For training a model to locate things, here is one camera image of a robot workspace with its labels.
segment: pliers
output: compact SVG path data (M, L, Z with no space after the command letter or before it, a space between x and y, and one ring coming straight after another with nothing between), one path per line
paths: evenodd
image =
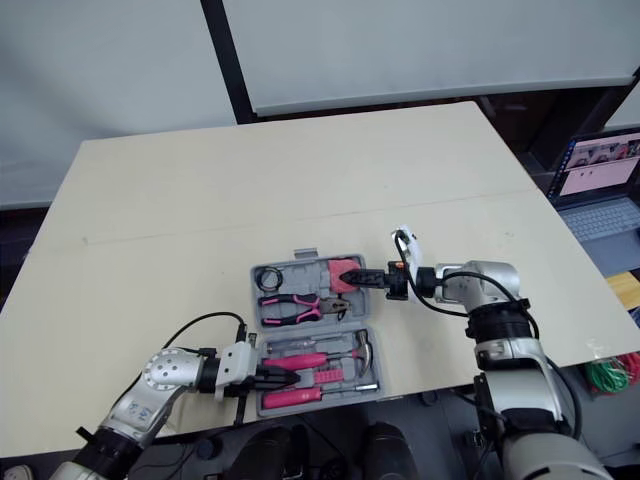
M344 314L351 304L341 298L320 298L314 293L308 295L280 294L258 299L260 307L275 305L277 303L293 303L311 307L302 313L297 313L284 318L263 318L262 325L266 327L280 327L283 325L296 325L302 322L317 322L323 315L337 313Z

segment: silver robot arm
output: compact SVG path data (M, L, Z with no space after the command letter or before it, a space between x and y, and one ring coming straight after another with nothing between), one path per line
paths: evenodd
M259 366L254 343L255 336L250 335L249 342L234 343L219 358L215 349L165 348L153 355L97 431L78 430L87 444L72 462L60 465L51 479L123 479L186 391L214 393L218 400L238 397L240 415L249 390L271 390L299 381L294 372Z
M405 259L420 256L408 229L395 235ZM527 312L529 302L520 297L516 269L484 261L438 264L423 270L423 279L421 268L407 270L415 272L414 286L425 286L438 303L466 310L466 334L476 342L476 362L483 371L474 378L478 417L498 451L505 478L610 479L598 459L569 435L550 360Z

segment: pink screwdriver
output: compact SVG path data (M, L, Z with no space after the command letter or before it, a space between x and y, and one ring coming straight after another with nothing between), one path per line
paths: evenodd
M377 383L369 383L366 385L356 385L353 387L313 387L313 388L298 388L296 390L290 390L288 392L275 392L267 393L263 397L262 405L264 408L281 408L291 407L292 405L301 405L303 403L318 402L322 400L322 395L325 393L343 393L343 392L362 392L377 390Z

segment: hammer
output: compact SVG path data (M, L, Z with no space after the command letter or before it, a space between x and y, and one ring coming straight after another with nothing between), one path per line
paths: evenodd
M367 331L362 329L355 333L358 346L349 352L338 353L305 353L303 355L293 355L291 357L269 358L262 362L267 366L276 366L287 370L304 370L305 368L314 368L325 365L329 360L338 358L359 358L362 360L362 366L358 372L358 376L362 377L371 368L373 361L373 350L369 343L369 335Z

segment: white table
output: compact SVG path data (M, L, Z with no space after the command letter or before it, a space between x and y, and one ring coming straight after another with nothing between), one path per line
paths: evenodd
M514 264L557 363L640 350L606 281L471 103L90 141L0 316L1 455L80 447L75 428L93 430L191 318L232 310L253 326L252 265L317 247L382 268L401 223L426 265ZM471 382L463 319L372 298L388 396ZM179 343L223 347L235 327L215 319ZM235 401L212 402L184 396L170 425L230 424Z

